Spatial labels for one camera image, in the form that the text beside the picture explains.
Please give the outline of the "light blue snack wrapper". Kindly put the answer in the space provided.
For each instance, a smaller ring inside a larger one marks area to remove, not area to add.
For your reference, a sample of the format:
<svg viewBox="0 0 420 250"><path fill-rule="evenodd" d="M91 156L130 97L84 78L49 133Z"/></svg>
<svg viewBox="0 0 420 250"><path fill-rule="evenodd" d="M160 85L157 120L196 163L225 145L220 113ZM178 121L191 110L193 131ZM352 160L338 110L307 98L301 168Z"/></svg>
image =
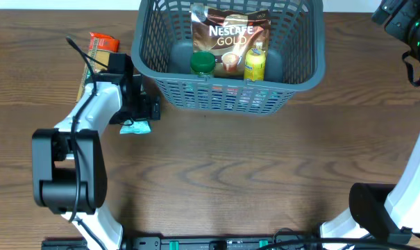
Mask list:
<svg viewBox="0 0 420 250"><path fill-rule="evenodd" d="M126 120L120 129L120 134L147 134L151 132L148 121Z"/></svg>

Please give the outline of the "small colourful milk carton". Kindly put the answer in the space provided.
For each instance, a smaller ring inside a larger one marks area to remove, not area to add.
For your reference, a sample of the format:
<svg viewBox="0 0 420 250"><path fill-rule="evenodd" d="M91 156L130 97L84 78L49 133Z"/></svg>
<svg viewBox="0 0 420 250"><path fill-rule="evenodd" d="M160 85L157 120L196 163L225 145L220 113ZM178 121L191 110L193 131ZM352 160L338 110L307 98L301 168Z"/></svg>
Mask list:
<svg viewBox="0 0 420 250"><path fill-rule="evenodd" d="M282 92L254 90L251 87L239 89L237 87L222 87L183 84L187 107L195 105L197 108L214 110L246 110L252 108L270 108L283 95Z"/></svg>

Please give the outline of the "orange spaghetti packet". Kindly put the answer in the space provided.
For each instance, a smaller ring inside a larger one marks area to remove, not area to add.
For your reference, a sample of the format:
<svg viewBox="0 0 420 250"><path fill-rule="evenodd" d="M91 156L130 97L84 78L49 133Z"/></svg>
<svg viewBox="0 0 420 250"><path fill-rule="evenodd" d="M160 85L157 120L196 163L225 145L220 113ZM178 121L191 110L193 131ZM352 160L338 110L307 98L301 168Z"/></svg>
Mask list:
<svg viewBox="0 0 420 250"><path fill-rule="evenodd" d="M102 33L90 33L90 44L87 54L96 60L88 60L95 73L106 69L110 54L117 53L120 40Z"/></svg>

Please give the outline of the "green lid jar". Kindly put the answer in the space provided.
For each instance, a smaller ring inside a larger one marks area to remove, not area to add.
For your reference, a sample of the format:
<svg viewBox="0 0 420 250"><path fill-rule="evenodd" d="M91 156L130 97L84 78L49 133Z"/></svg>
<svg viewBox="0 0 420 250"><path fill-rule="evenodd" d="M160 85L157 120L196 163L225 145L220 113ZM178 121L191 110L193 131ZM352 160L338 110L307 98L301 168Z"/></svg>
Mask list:
<svg viewBox="0 0 420 250"><path fill-rule="evenodd" d="M207 51L194 52L190 59L191 72L199 77L213 77L215 66L215 56Z"/></svg>

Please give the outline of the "brown Nescafe Gold pouch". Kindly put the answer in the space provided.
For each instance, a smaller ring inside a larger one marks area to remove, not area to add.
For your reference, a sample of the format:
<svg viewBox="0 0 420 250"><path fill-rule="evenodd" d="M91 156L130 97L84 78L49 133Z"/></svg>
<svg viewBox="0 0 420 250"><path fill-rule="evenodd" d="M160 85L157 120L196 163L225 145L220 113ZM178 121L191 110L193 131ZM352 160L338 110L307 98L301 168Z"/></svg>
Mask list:
<svg viewBox="0 0 420 250"><path fill-rule="evenodd" d="M252 48L268 50L271 15L266 9L241 13L194 3L190 13L193 51L215 56L216 77L243 77L247 52Z"/></svg>

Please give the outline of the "yellow Mentos bottle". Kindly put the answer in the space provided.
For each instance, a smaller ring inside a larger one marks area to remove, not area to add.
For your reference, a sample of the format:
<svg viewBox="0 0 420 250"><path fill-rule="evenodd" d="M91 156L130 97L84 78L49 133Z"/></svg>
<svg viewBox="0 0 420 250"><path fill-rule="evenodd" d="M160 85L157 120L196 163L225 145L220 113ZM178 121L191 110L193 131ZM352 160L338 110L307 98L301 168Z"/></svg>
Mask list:
<svg viewBox="0 0 420 250"><path fill-rule="evenodd" d="M263 42L256 42L245 55L244 80L263 81L266 58Z"/></svg>

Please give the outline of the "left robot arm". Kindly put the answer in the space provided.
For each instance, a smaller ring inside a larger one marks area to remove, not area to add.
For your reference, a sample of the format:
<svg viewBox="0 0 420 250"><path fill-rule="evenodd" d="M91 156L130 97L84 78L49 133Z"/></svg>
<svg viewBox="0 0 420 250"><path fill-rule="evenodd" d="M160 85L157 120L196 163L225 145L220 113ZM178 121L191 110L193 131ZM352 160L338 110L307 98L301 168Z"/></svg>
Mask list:
<svg viewBox="0 0 420 250"><path fill-rule="evenodd" d="M100 137L110 124L131 126L160 119L160 99L142 90L131 57L112 53L87 78L73 110L53 128L32 136L33 196L37 205L62 215L80 238L50 237L42 249L134 249L135 240L105 203L108 178Z"/></svg>

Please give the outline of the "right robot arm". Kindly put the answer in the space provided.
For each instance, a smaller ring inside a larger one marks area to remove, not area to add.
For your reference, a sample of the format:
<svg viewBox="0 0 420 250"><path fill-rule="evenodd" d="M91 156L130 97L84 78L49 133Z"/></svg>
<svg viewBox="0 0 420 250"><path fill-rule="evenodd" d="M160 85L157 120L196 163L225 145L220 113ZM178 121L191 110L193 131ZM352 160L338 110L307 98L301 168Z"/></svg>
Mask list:
<svg viewBox="0 0 420 250"><path fill-rule="evenodd" d="M420 64L420 0L382 1L371 17L387 34L409 46L402 58ZM414 67L405 63L411 85L420 87ZM420 134L396 184L356 183L349 207L319 227L318 249L400 249L420 239Z"/></svg>

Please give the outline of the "grey plastic basket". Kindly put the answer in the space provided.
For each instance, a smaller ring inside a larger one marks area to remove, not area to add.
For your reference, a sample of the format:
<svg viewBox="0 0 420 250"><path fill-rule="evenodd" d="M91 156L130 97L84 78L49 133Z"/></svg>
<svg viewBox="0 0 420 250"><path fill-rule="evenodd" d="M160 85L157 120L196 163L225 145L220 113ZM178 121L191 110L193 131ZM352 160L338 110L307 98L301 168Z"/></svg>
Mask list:
<svg viewBox="0 0 420 250"><path fill-rule="evenodd" d="M251 13L266 9L271 33L263 81L239 78L199 77L191 72L193 51L191 5L202 3L219 10ZM282 92L270 108L214 110L269 115L296 93L310 90L323 79L325 27L321 1L143 1L138 13L131 57L135 67L152 78L165 99L178 108L187 107L183 84L253 88Z"/></svg>

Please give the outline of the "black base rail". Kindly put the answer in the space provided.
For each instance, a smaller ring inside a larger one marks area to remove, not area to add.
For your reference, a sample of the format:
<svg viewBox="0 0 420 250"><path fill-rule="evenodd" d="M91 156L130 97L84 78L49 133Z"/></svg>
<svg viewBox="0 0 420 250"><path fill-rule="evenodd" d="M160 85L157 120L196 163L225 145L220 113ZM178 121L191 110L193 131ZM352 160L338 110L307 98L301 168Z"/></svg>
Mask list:
<svg viewBox="0 0 420 250"><path fill-rule="evenodd" d="M272 237L137 237L124 240L121 249L132 250L240 250L258 249L268 244L288 240L303 240L301 235L286 233ZM87 241L80 238L47 238L41 243L41 250L88 249Z"/></svg>

